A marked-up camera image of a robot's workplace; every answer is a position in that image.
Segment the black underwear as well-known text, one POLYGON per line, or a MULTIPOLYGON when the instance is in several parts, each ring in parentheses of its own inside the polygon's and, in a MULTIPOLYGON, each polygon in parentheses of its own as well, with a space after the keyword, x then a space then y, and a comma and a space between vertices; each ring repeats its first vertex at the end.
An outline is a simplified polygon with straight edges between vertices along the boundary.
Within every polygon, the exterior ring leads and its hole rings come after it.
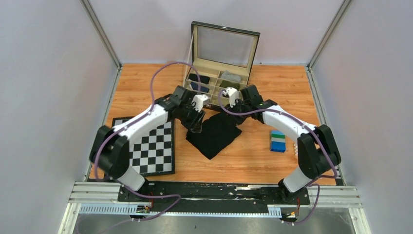
POLYGON ((213 159, 220 151, 231 144, 242 131, 236 124, 221 112, 211 116, 202 123, 202 131, 188 131, 186 140, 191 143, 207 159, 213 159))

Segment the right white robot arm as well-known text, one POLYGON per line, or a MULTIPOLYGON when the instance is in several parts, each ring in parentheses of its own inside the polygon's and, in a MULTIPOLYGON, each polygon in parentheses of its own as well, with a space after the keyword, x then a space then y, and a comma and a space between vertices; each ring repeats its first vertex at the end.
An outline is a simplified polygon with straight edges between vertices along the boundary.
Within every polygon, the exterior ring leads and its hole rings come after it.
POLYGON ((323 124, 316 126, 298 119, 285 111, 276 102, 263 100, 255 85, 241 90, 232 87, 219 92, 220 107, 236 123, 242 124, 248 117, 273 127, 297 146, 298 166, 288 176, 278 182, 278 197, 283 203, 291 203, 305 187, 332 171, 332 178, 338 176, 336 166, 341 156, 332 130, 323 124), (229 103, 222 104, 227 98, 229 103))

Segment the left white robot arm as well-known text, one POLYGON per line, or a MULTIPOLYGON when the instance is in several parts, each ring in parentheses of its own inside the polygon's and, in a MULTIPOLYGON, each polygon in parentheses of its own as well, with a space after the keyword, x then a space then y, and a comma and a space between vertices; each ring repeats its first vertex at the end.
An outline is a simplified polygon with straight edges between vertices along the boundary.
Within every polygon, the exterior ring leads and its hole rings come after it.
POLYGON ((130 188, 135 200, 146 200, 149 188, 144 185, 145 178, 130 165, 130 144, 173 119, 180 120, 192 132, 200 132, 203 107, 208 101, 205 94, 177 86, 172 94, 155 99, 148 109, 127 122, 113 128, 101 126, 92 145, 90 162, 130 188))

